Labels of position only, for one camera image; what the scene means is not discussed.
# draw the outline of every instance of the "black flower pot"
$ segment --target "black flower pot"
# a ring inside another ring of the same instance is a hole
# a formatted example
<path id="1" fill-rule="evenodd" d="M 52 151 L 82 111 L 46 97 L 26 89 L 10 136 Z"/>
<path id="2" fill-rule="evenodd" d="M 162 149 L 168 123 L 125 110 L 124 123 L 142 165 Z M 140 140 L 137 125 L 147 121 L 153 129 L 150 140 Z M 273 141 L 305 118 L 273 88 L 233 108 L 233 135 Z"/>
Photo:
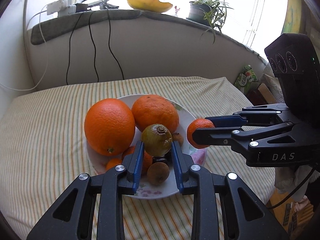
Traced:
<path id="1" fill-rule="evenodd" d="M 210 12 L 210 6 L 206 4 L 193 4 L 194 2 L 192 1 L 189 3 L 190 3 L 190 12 L 187 20 L 210 26 L 208 20 L 207 19 L 204 20 L 204 16 L 205 16 L 204 11 Z"/>

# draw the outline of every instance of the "black cable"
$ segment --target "black cable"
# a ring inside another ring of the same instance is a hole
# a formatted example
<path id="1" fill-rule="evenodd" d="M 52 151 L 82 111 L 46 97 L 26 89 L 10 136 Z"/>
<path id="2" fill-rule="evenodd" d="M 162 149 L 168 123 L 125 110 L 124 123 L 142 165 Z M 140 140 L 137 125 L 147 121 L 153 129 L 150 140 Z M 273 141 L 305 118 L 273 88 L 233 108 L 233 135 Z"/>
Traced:
<path id="1" fill-rule="evenodd" d="M 76 26 L 77 26 L 77 24 L 78 24 L 78 22 L 79 22 L 79 20 L 80 20 L 80 18 L 81 18 L 82 15 L 83 15 L 83 13 L 80 14 L 80 16 L 79 16 L 79 18 L 78 18 L 78 20 L 77 20 L 77 22 L 76 22 L 76 25 L 73 27 L 73 30 L 72 30 L 71 35 L 70 35 L 70 38 L 69 38 L 69 63 L 68 63 L 67 74 L 66 74 L 66 83 L 67 83 L 67 85 L 68 85 L 68 72 L 69 72 L 69 68 L 70 68 L 71 37 L 72 37 L 73 32 L 75 31 Z"/>
<path id="2" fill-rule="evenodd" d="M 271 206 L 271 207 L 267 207 L 268 209 L 274 209 L 278 206 L 280 206 L 281 204 L 283 204 L 284 202 L 286 202 L 294 193 L 297 192 L 297 190 L 299 188 L 302 187 L 303 184 L 305 184 L 305 182 L 311 177 L 312 173 L 315 171 L 315 168 L 312 168 L 312 170 L 309 172 L 309 174 L 303 179 L 303 181 L 293 190 L 289 193 L 289 195 L 287 195 L 283 200 L 281 200 L 278 204 Z"/>
<path id="3" fill-rule="evenodd" d="M 118 65 L 119 65 L 119 68 L 120 68 L 121 74 L 122 74 L 122 79 L 124 80 L 124 75 L 123 75 L 123 71 L 122 71 L 122 68 L 121 68 L 121 66 L 120 66 L 120 63 L 119 63 L 119 61 L 117 60 L 117 58 L 115 57 L 115 55 L 113 54 L 113 52 L 112 52 L 112 50 L 111 50 L 111 48 L 110 48 L 111 22 L 110 22 L 110 16 L 109 16 L 109 9 L 108 9 L 108 7 L 106 7 L 106 8 L 107 8 L 107 14 L 108 14 L 108 20 L 109 20 L 109 41 L 108 41 L 108 46 L 109 46 L 109 50 L 110 50 L 111 54 L 113 55 L 114 59 L 116 60 L 116 62 L 117 62 Z"/>
<path id="4" fill-rule="evenodd" d="M 94 41 L 93 41 L 93 38 L 92 38 L 92 33 L 91 33 L 91 26 L 90 26 L 90 19 L 91 19 L 91 16 L 92 16 L 93 13 L 90 14 L 90 17 L 89 17 L 89 31 L 90 31 L 90 37 L 91 37 L 91 41 L 92 41 L 92 44 L 94 46 L 94 60 L 93 60 L 93 66 L 94 66 L 94 70 L 96 72 L 96 75 L 97 75 L 97 78 L 98 78 L 98 81 L 99 82 L 99 75 L 98 75 L 98 72 L 97 72 L 97 68 L 96 68 L 96 56 L 97 56 L 97 49 L 96 49 L 96 45 L 94 44 Z"/>

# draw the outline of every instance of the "green package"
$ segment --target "green package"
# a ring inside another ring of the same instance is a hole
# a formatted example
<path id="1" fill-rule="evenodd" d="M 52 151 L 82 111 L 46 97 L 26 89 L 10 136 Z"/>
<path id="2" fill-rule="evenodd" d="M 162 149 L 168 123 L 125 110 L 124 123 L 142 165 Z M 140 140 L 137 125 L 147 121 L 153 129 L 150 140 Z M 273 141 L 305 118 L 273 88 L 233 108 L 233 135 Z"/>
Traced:
<path id="1" fill-rule="evenodd" d="M 256 82 L 257 80 L 251 66 L 247 65 L 244 66 L 242 72 L 239 74 L 234 86 L 246 95 L 250 90 L 251 83 Z"/>

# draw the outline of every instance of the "bed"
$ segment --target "bed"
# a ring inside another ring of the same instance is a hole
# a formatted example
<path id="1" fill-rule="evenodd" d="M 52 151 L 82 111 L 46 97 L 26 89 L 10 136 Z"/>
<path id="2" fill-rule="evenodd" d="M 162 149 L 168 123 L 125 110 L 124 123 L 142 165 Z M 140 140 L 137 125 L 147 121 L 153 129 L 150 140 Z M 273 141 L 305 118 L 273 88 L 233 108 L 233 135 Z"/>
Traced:
<path id="1" fill-rule="evenodd" d="M 227 115 L 251 106 L 226 78 L 156 77 L 69 85 L 16 98 L 0 120 L 0 210 L 21 239 L 81 173 L 94 175 L 86 156 L 84 118 L 95 102 L 130 94 L 158 94 L 196 118 Z M 266 203 L 274 168 L 250 168 L 230 147 L 209 147 L 211 172 L 237 173 Z M 92 239 L 96 239 L 96 203 Z M 123 197 L 127 240 L 190 239 L 193 197 L 139 200 Z M 221 211 L 220 238 L 223 239 Z"/>

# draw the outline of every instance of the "plate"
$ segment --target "plate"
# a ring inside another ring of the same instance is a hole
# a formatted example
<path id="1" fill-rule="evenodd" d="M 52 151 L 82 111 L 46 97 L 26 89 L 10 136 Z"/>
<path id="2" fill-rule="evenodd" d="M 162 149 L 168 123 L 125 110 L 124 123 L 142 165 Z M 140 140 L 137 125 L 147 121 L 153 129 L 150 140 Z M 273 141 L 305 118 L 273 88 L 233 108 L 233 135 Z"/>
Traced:
<path id="1" fill-rule="evenodd" d="M 133 103 L 139 98 L 143 96 L 142 94 L 138 95 L 129 95 L 118 98 L 119 100 L 126 103 L 127 106 L 131 109 Z M 205 158 L 207 154 L 207 149 L 196 149 L 194 148 L 187 140 L 187 128 L 190 125 L 190 123 L 195 120 L 195 117 L 183 106 L 179 105 L 178 103 L 167 99 L 169 102 L 173 104 L 173 106 L 177 109 L 178 115 L 179 115 L 179 126 L 176 130 L 176 132 L 180 133 L 183 136 L 183 145 L 181 147 L 181 150 L 185 154 L 191 155 L 193 161 L 196 164 L 203 165 L 205 163 Z M 136 145 L 137 141 L 141 140 L 141 132 L 136 128 L 136 132 L 133 138 L 133 141 L 131 143 L 132 145 Z M 121 159 L 121 155 L 118 156 L 103 156 L 101 154 L 98 154 L 96 151 L 94 151 L 90 145 L 87 143 L 87 156 L 92 164 L 96 174 L 103 174 L 106 172 L 106 164 L 111 158 L 119 158 Z M 139 199 L 158 199 L 158 198 L 164 198 L 169 197 L 171 195 L 174 195 L 179 192 L 177 189 L 176 179 L 174 176 L 174 170 L 172 166 L 169 166 L 170 168 L 170 174 L 169 177 L 166 179 L 164 183 L 162 183 L 159 186 L 153 186 L 149 184 L 147 178 L 143 176 L 140 179 L 139 188 L 137 190 L 137 193 L 135 195 L 129 195 L 133 198 L 139 198 Z"/>

